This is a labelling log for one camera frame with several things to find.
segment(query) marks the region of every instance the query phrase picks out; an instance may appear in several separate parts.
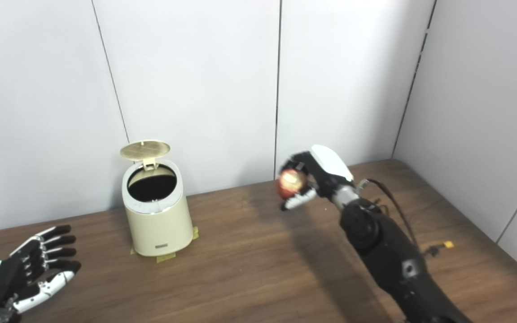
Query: wooden table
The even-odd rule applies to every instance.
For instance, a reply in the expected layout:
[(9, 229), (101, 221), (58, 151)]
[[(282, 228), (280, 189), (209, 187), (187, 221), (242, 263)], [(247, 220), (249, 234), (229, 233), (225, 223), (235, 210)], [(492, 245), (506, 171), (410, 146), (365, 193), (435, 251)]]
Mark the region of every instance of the wooden table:
[[(449, 297), (477, 323), (517, 323), (517, 264), (404, 164), (351, 168), (384, 182), (408, 214), (423, 247), (452, 240), (429, 260)], [(364, 196), (381, 198), (377, 188)], [(0, 258), (33, 233), (70, 223), (78, 241), (76, 278), (23, 322), (382, 323), (399, 322), (394, 301), (376, 288), (338, 227), (338, 211), (318, 199), (279, 211), (274, 182), (188, 198), (201, 237), (156, 264), (129, 255), (123, 210), (0, 231)], [(397, 217), (390, 206), (393, 217)]]

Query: red apple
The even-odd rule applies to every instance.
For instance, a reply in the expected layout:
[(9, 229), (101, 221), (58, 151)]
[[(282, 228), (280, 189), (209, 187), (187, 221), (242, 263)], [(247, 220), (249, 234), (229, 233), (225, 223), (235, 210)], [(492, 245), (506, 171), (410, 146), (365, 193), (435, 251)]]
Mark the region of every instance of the red apple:
[(283, 200), (291, 198), (307, 184), (306, 174), (292, 168), (281, 172), (277, 182), (279, 196)]

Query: open lid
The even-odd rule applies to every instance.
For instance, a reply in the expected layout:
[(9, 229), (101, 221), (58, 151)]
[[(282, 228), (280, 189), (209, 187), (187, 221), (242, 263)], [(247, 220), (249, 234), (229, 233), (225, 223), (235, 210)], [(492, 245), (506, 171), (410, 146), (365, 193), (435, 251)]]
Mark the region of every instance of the open lid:
[(144, 140), (123, 147), (121, 156), (133, 162), (142, 161), (145, 170), (152, 170), (158, 166), (155, 159), (163, 157), (170, 149), (170, 146), (162, 141)]

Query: cable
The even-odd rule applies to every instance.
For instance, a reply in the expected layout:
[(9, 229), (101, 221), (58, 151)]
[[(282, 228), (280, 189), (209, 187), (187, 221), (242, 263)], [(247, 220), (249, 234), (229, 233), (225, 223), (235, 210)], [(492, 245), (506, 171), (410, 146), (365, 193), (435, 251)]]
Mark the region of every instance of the cable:
[(384, 194), (386, 194), (386, 196), (388, 196), (388, 198), (390, 198), (390, 201), (392, 201), (392, 204), (394, 204), (394, 207), (396, 207), (396, 211), (398, 211), (398, 214), (400, 215), (402, 222), (404, 222), (404, 226), (406, 227), (406, 230), (408, 230), (408, 235), (410, 236), (412, 243), (418, 248), (418, 241), (416, 240), (416, 237), (414, 236), (414, 231), (412, 230), (412, 227), (411, 227), (410, 223), (408, 222), (408, 219), (406, 219), (406, 215), (404, 215), (404, 212), (402, 212), (402, 208), (400, 208), (400, 205), (398, 204), (398, 202), (396, 202), (396, 199), (394, 199), (394, 196), (392, 195), (390, 190), (388, 190), (388, 188), (384, 184), (380, 183), (379, 181), (377, 181), (375, 179), (369, 178), (369, 179), (367, 179), (367, 181), (378, 186), (378, 188), (380, 188), (380, 190), (382, 190), (382, 192), (384, 192)]

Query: robotic hand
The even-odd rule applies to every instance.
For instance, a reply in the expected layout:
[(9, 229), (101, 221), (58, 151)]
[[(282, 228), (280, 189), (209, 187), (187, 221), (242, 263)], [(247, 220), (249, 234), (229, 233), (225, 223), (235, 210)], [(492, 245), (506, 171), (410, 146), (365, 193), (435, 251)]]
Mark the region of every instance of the robotic hand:
[[(0, 260), (0, 323), (18, 323), (21, 314), (49, 299), (80, 269), (80, 262), (58, 259), (74, 256), (70, 225), (52, 227), (27, 239), (9, 258)], [(49, 270), (59, 272), (35, 282)]]
[(285, 201), (281, 208), (293, 209), (316, 195), (333, 202), (341, 212), (340, 226), (349, 243), (408, 323), (472, 323), (430, 276), (417, 244), (382, 214), (379, 206), (360, 197), (368, 182), (384, 189), (374, 180), (355, 185), (351, 172), (334, 151), (314, 145), (292, 155), (283, 166), (279, 194)]

